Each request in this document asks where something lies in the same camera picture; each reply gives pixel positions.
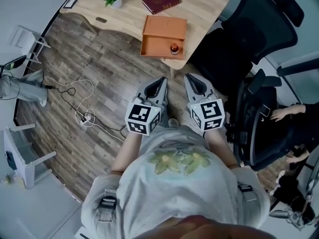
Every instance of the floral print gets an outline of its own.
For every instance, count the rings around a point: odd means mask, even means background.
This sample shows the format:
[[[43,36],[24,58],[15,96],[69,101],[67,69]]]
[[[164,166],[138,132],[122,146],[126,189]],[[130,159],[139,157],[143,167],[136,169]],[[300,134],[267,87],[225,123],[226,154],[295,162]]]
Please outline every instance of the floral print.
[[[199,166],[208,167],[210,157],[207,154],[196,150],[183,150],[171,152],[155,152],[155,155],[148,159],[148,162],[154,163],[155,174],[161,174],[167,169],[172,172],[180,173],[180,166],[184,165],[184,175],[193,173]]]
[[[178,158],[174,156],[174,152],[157,152],[149,158],[150,163],[155,163],[155,174],[161,174],[166,169],[179,173]]]

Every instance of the white pot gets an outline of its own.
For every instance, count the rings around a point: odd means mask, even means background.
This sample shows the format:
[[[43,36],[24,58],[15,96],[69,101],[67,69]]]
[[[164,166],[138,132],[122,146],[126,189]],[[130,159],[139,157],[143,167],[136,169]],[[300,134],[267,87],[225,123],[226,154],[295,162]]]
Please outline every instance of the white pot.
[[[111,6],[115,9],[120,8],[122,6],[122,0],[114,1],[114,3]]]

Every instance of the wooden tray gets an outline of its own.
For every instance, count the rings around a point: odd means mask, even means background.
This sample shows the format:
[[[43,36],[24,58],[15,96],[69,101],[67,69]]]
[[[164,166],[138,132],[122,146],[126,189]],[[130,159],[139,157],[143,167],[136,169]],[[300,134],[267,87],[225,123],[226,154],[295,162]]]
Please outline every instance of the wooden tray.
[[[141,55],[175,60],[184,59],[186,26],[186,19],[148,15],[143,29]],[[170,51],[170,46],[174,42],[179,47],[176,55],[172,55]]]

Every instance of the red book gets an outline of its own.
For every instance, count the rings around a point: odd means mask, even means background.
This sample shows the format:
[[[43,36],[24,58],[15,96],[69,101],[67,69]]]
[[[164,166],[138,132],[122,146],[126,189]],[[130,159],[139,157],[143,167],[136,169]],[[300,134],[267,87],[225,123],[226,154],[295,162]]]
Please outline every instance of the red book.
[[[162,10],[168,9],[181,3],[181,0],[142,0],[145,7],[152,13],[156,14]]]

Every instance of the gray pants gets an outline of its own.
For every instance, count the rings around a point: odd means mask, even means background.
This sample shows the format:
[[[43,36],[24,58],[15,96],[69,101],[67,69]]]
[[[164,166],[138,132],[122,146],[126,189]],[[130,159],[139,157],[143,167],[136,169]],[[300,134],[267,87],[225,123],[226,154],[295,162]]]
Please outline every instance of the gray pants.
[[[0,98],[18,98],[28,102],[44,101],[48,98],[48,90],[42,85],[43,70],[16,79],[8,75],[0,78]]]

